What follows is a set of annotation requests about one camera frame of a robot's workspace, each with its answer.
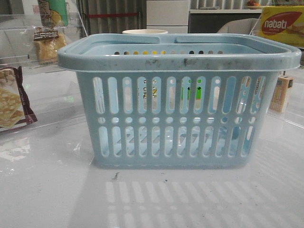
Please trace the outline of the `green yellow cartoon package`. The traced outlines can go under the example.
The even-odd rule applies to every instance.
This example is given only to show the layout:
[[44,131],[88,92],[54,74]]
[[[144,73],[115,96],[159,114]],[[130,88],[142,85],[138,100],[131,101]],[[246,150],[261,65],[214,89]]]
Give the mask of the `green yellow cartoon package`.
[[45,27],[64,27],[68,25],[65,0],[38,0],[42,25]]

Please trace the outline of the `yellow nabati wafer box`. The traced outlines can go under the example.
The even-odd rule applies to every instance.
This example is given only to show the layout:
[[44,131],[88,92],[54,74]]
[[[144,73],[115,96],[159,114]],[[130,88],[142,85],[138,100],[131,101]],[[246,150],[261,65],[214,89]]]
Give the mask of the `yellow nabati wafer box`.
[[304,47],[304,7],[269,6],[262,9],[258,35],[263,38]]

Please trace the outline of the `light blue plastic basket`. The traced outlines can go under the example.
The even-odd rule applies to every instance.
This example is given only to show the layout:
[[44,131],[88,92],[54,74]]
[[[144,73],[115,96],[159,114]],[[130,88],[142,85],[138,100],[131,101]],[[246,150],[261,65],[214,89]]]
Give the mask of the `light blue plastic basket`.
[[249,161],[301,51],[242,34],[95,34],[57,58],[76,73],[96,165],[225,168]]

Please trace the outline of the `small beige carton box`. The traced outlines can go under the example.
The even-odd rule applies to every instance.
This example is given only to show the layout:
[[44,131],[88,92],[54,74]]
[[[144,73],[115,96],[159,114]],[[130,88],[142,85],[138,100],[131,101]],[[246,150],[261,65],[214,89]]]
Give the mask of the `small beige carton box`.
[[278,113],[286,111],[289,95],[293,87],[294,78],[289,76],[279,76],[273,92],[269,109]]

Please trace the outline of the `clear acrylic shelf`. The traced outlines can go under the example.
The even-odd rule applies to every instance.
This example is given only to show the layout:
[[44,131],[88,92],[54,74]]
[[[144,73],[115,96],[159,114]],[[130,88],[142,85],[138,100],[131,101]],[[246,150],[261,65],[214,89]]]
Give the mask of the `clear acrylic shelf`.
[[304,57],[301,56],[300,66],[296,69],[282,71],[279,76],[294,78],[293,87],[289,95],[288,106],[285,112],[278,113],[268,109],[271,116],[287,123],[304,127]]
[[[40,65],[33,42],[35,27],[44,27],[39,14],[2,15],[0,17],[0,67],[22,67],[28,74],[47,72],[57,67],[57,62]],[[80,15],[68,13],[68,25],[49,27],[64,33],[66,44],[87,36]]]

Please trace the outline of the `bagged bread clear wrapper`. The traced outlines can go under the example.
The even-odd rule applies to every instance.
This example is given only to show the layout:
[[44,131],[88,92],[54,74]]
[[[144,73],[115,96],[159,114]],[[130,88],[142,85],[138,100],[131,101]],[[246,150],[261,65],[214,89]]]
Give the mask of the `bagged bread clear wrapper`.
[[64,33],[48,27],[35,27],[33,42],[40,65],[57,62],[57,51],[67,45]]

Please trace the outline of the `white drawer cabinet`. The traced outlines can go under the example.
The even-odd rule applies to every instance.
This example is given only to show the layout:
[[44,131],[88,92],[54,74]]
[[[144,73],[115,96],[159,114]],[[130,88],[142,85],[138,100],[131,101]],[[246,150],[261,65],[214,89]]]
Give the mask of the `white drawer cabinet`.
[[189,0],[148,0],[146,27],[168,33],[188,33],[189,13]]

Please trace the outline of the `brown cracker package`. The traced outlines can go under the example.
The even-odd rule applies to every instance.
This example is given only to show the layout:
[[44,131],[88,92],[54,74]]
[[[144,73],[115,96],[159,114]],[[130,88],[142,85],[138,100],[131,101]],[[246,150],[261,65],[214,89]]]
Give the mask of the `brown cracker package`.
[[0,131],[25,127],[38,119],[23,87],[22,67],[0,69]]

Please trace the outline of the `clear acrylic shelf left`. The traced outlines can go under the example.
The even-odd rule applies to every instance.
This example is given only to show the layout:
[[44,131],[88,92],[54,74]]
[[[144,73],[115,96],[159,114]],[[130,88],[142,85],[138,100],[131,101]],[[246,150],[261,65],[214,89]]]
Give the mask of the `clear acrylic shelf left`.
[[[40,65],[33,42],[35,27],[44,27],[39,14],[2,15],[0,17],[0,67],[22,67],[28,74],[47,72],[57,67],[57,62]],[[66,44],[87,36],[80,15],[68,13],[68,25],[49,27],[64,33]]]

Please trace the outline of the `clear acrylic shelf right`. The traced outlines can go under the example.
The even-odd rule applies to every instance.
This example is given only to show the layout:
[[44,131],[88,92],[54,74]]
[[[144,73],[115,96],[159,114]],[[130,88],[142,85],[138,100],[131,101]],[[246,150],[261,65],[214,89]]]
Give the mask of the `clear acrylic shelf right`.
[[288,106],[285,112],[278,113],[268,109],[271,116],[287,123],[304,127],[304,57],[301,56],[300,66],[296,69],[282,71],[279,76],[294,78],[293,87],[289,95]]

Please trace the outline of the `white paper cup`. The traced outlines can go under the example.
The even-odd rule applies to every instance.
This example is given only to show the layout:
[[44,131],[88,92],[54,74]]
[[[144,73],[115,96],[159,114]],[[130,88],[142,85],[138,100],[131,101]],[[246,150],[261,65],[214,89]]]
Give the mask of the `white paper cup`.
[[168,34],[168,31],[161,29],[130,29],[124,30],[123,34],[130,35],[154,35],[154,34]]

